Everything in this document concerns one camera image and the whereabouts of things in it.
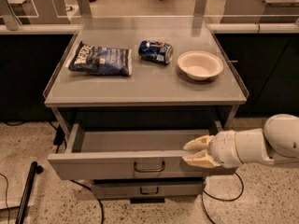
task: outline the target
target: white bowl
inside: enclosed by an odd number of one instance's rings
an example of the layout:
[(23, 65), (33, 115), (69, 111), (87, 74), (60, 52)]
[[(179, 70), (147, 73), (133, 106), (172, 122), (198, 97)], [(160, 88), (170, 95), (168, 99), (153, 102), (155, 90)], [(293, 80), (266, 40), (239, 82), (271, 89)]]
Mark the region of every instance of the white bowl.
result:
[(194, 50), (178, 57), (178, 67), (192, 79), (205, 80), (220, 74), (223, 70), (223, 63), (211, 53)]

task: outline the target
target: drawer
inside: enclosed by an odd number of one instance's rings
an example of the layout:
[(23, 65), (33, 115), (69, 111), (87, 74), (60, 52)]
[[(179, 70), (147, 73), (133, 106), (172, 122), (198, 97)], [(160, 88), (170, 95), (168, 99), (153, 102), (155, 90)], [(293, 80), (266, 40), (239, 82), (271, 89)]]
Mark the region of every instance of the drawer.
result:
[(203, 178), (94, 181), (92, 191), (102, 200), (198, 195), (203, 192)]
[(203, 176), (181, 157), (183, 146), (208, 130), (88, 131), (75, 123), (63, 154), (48, 160), (61, 179), (132, 179)]

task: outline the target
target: terrazzo floor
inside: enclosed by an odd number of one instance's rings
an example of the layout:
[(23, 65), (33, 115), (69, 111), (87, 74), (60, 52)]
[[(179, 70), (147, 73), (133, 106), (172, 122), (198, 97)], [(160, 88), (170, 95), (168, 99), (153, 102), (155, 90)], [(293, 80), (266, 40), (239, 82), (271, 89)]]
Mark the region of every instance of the terrazzo floor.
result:
[[(262, 127), (264, 119), (234, 120), (234, 129)], [(55, 130), (47, 122), (28, 122), (11, 127), (0, 123), (0, 173), (9, 182), (8, 206), (21, 199), (32, 161), (44, 172), (36, 175), (24, 223), (101, 223), (99, 202), (91, 192), (70, 181), (62, 181), (47, 161), (56, 151)], [(298, 223), (299, 170), (280, 169), (259, 164), (245, 164), (237, 170), (244, 182), (243, 195), (231, 203), (210, 199), (204, 194), (207, 212), (221, 223)], [(79, 180), (89, 186), (89, 181)], [(6, 181), (0, 177), (0, 205), (5, 207)], [(212, 176), (206, 191), (223, 199), (232, 199), (241, 191), (236, 175)], [(102, 201), (106, 224), (114, 223), (210, 223), (203, 209), (201, 195), (166, 198), (164, 203), (130, 204), (128, 200)], [(18, 208), (10, 208), (14, 223)], [(0, 223), (7, 223), (7, 210), (0, 211)]]

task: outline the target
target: black stand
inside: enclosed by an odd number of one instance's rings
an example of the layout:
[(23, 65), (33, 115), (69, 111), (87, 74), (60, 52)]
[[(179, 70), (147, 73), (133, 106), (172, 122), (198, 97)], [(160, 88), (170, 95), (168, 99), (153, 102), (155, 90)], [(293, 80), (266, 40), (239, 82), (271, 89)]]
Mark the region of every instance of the black stand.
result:
[(34, 184), (35, 175), (41, 174), (44, 171), (42, 166), (37, 166), (37, 162), (33, 161), (30, 166), (29, 174), (26, 181), (26, 186), (21, 197), (20, 209), (17, 215), (16, 224), (22, 224), (25, 218), (26, 208), (31, 194), (31, 189)]

